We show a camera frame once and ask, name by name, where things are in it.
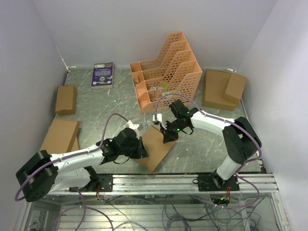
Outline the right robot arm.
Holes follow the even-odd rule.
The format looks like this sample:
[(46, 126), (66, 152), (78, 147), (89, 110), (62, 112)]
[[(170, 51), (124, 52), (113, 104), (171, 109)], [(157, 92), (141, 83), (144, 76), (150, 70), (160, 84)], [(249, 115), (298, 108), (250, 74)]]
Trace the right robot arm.
[(191, 135), (194, 129), (209, 131), (223, 138), (227, 157), (211, 174), (212, 185), (221, 191), (229, 185), (229, 180), (249, 161), (254, 154), (261, 154), (261, 141), (245, 117), (237, 119), (223, 118), (206, 113), (199, 107), (189, 109), (181, 100), (169, 106), (176, 118), (174, 121), (163, 121), (162, 114), (153, 115), (153, 123), (160, 126), (163, 143), (176, 141), (180, 132), (189, 128)]

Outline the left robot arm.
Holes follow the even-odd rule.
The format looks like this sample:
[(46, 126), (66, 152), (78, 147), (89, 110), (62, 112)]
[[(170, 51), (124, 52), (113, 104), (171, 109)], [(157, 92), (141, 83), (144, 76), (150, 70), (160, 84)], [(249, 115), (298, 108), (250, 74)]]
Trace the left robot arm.
[(52, 191), (83, 188), (93, 191), (99, 177), (93, 167), (115, 161), (120, 155), (129, 159), (147, 158), (142, 138), (131, 128), (125, 128), (112, 139), (78, 151), (49, 154), (35, 153), (16, 173), (20, 184), (15, 200), (37, 201)]

